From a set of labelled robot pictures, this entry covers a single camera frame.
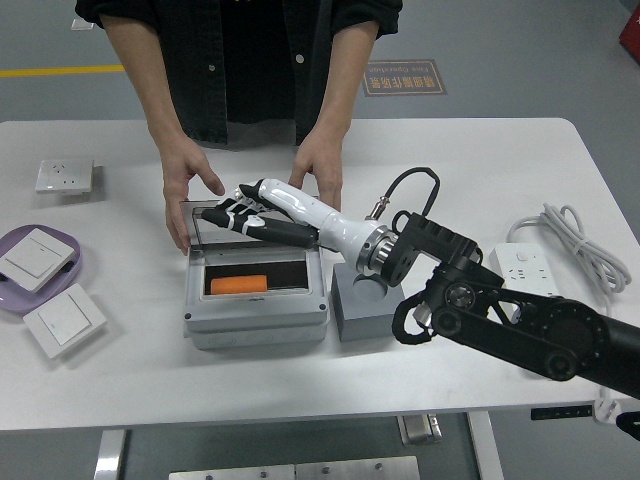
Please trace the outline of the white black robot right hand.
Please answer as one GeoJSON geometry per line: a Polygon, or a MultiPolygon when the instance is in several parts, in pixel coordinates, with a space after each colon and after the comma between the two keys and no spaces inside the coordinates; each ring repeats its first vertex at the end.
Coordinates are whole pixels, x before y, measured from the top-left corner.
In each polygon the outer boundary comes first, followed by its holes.
{"type": "Polygon", "coordinates": [[[245,236],[339,253],[352,268],[378,271],[397,235],[376,220],[354,221],[319,199],[277,179],[241,184],[232,198],[201,218],[245,236]]]}

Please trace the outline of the person's left hand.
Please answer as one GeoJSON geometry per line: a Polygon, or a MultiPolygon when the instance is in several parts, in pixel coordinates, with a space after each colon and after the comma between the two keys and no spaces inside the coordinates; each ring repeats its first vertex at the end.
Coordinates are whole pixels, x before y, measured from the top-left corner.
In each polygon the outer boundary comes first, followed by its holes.
{"type": "Polygon", "coordinates": [[[305,176],[315,177],[319,199],[340,211],[343,186],[342,145],[344,135],[313,129],[299,146],[288,183],[301,189],[305,176]]]}

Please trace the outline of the person's right hand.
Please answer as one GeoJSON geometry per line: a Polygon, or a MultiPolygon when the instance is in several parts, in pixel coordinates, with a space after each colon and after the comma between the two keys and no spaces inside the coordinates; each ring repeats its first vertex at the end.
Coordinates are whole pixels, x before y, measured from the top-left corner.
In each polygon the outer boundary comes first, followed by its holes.
{"type": "Polygon", "coordinates": [[[189,183],[199,177],[214,195],[222,196],[225,187],[212,170],[200,146],[184,134],[158,144],[160,153],[166,227],[176,247],[186,254],[190,235],[182,213],[182,203],[189,197],[189,183]]]}

